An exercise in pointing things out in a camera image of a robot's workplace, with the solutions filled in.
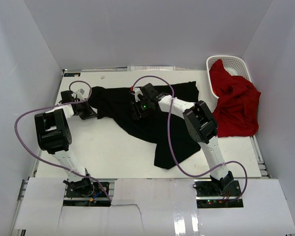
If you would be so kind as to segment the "black t shirt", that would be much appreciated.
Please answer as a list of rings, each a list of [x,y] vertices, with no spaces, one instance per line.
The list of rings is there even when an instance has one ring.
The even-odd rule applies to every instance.
[[[156,111],[149,117],[133,120],[130,106],[133,100],[134,96],[128,88],[93,87],[88,102],[91,107],[97,109],[98,118],[112,118],[129,135],[156,144],[154,165],[171,169],[176,164],[168,143],[168,113]],[[201,149],[188,134],[184,120],[175,115],[170,118],[170,136],[178,163]]]

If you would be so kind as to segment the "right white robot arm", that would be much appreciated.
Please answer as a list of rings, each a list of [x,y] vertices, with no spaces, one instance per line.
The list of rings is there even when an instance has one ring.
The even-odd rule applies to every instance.
[[[213,192],[218,196],[224,196],[229,192],[234,177],[222,156],[217,137],[218,124],[207,104],[203,101],[193,103],[180,100],[174,97],[174,92],[171,95],[159,93],[151,83],[141,88],[132,86],[130,93],[135,96],[135,101],[131,102],[135,119],[145,118],[157,110],[168,113],[169,149],[177,166],[179,163],[175,157],[170,136],[170,118],[171,115],[175,115],[183,119],[188,134],[199,144],[205,155]]]

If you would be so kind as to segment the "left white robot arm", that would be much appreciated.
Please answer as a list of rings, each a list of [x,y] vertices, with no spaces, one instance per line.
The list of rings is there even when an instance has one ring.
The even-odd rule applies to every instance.
[[[61,166],[66,168],[67,180],[64,183],[77,194],[84,197],[94,193],[94,184],[88,178],[87,169],[79,162],[74,152],[69,149],[72,135],[67,122],[68,118],[78,116],[81,120],[97,117],[97,113],[84,100],[85,91],[66,90],[61,94],[61,106],[34,116],[36,135],[39,147],[52,155]]]

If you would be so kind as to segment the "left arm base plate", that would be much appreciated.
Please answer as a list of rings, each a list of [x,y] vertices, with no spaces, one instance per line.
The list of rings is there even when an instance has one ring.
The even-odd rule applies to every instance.
[[[64,207],[110,207],[111,203],[105,193],[110,194],[110,183],[101,182],[101,188],[96,181],[93,187],[86,186],[73,189],[66,185],[63,206]]]

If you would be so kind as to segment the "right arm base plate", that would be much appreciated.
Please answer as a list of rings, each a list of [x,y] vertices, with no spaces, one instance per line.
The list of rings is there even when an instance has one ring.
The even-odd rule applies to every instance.
[[[220,193],[211,181],[196,181],[192,185],[196,190],[196,202],[198,209],[209,208],[243,208],[242,197],[235,200],[241,194],[239,182],[234,180],[229,188]]]

